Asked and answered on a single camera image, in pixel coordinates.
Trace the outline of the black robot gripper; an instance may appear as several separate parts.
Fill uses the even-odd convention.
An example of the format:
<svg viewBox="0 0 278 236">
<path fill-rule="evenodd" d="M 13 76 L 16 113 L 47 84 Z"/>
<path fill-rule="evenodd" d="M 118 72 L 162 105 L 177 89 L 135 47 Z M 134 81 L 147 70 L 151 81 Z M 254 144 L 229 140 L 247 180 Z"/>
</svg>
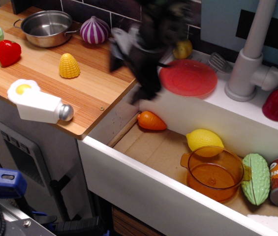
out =
<svg viewBox="0 0 278 236">
<path fill-rule="evenodd" d="M 188 16 L 166 15 L 161 19 L 148 16 L 141 23 L 131 25 L 128 31 L 112 28 L 110 72 L 126 66 L 139 83 L 131 105 L 157 97 L 162 88 L 157 68 L 168 49 L 186 38 L 189 22 Z"/>
</svg>

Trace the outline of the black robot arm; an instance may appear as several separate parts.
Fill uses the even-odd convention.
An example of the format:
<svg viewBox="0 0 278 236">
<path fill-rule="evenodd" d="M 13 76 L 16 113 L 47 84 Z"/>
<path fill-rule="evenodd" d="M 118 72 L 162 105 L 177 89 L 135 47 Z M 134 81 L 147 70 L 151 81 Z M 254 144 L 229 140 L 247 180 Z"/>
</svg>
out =
<svg viewBox="0 0 278 236">
<path fill-rule="evenodd" d="M 141 22 L 128 31 L 112 29 L 110 71 L 122 66 L 130 69 L 139 83 L 130 103 L 152 100 L 161 90 L 158 68 L 166 67 L 162 58 L 187 35 L 191 21 L 189 0 L 140 0 Z"/>
</svg>

